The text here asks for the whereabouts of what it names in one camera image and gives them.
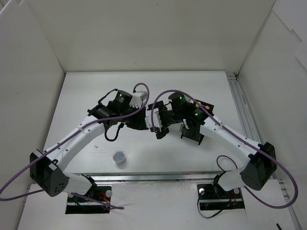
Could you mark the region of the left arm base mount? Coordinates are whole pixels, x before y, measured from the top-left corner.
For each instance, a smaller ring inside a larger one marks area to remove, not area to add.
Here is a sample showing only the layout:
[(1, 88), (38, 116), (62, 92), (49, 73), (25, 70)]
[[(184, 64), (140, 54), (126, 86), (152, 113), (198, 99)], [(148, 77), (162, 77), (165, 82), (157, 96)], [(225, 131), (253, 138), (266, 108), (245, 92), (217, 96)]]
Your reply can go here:
[[(84, 196), (110, 204), (112, 196), (111, 185), (94, 185)], [(65, 214), (109, 214), (110, 208), (87, 199), (73, 196), (67, 198)]]

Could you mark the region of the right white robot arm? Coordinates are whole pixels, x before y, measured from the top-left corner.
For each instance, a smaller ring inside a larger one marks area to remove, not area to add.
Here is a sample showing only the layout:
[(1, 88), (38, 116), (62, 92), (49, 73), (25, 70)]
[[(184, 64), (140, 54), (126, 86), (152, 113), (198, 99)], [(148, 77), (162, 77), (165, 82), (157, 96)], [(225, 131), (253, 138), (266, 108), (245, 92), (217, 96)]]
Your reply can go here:
[(172, 124), (183, 125), (182, 135), (201, 143), (209, 137), (239, 158), (244, 166), (217, 175), (212, 191), (217, 197), (224, 197), (230, 190), (241, 187), (259, 191), (277, 169), (275, 148), (272, 144), (253, 141), (223, 124), (213, 114), (213, 105), (187, 100), (187, 95), (179, 90), (170, 90), (168, 110), (163, 101), (154, 100), (148, 106), (150, 116), (147, 124), (158, 139), (163, 138)]

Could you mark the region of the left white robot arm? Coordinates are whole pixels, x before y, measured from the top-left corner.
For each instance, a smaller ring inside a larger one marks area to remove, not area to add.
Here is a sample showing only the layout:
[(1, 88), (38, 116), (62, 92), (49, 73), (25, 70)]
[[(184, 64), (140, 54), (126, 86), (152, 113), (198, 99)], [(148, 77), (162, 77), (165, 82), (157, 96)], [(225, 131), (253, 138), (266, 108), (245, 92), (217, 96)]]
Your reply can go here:
[(72, 159), (93, 139), (117, 123), (132, 123), (145, 114), (148, 91), (132, 94), (118, 90), (108, 105), (99, 103), (88, 110), (84, 120), (65, 138), (51, 148), (30, 154), (30, 177), (50, 196), (62, 192), (77, 193), (90, 201), (96, 195), (94, 180), (85, 175), (65, 172)]

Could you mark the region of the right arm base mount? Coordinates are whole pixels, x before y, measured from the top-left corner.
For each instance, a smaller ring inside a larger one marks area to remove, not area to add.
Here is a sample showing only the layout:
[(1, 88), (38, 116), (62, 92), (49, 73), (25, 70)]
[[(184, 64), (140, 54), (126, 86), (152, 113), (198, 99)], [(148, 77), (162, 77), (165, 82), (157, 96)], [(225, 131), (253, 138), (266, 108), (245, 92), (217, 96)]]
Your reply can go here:
[(211, 183), (197, 184), (197, 210), (205, 219), (211, 219), (223, 211), (245, 209), (245, 204), (240, 189), (225, 191), (218, 180), (224, 172), (214, 177)]

